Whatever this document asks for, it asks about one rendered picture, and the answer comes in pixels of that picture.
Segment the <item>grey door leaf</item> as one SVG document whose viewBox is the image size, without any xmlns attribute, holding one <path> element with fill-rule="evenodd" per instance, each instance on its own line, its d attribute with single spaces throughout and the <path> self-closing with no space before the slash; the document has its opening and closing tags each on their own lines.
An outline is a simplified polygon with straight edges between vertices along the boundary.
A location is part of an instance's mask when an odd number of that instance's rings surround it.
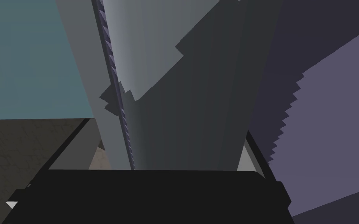
<svg viewBox="0 0 359 224">
<path fill-rule="evenodd" d="M 103 0 L 137 170 L 236 170 L 284 0 Z"/>
</svg>

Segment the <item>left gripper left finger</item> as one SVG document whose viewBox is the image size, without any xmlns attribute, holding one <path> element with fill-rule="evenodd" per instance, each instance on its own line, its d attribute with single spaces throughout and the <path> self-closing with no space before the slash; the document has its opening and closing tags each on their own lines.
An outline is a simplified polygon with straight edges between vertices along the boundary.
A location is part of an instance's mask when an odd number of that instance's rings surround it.
<svg viewBox="0 0 359 224">
<path fill-rule="evenodd" d="M 101 140 L 94 118 L 83 119 L 42 170 L 87 170 Z"/>
</svg>

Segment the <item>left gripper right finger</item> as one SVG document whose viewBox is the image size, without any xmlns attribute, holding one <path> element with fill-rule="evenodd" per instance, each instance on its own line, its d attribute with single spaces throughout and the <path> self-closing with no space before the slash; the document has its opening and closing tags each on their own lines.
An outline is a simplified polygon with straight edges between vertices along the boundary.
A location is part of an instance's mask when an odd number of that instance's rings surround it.
<svg viewBox="0 0 359 224">
<path fill-rule="evenodd" d="M 269 180 L 275 176 L 250 131 L 247 132 L 237 171 L 255 171 Z"/>
</svg>

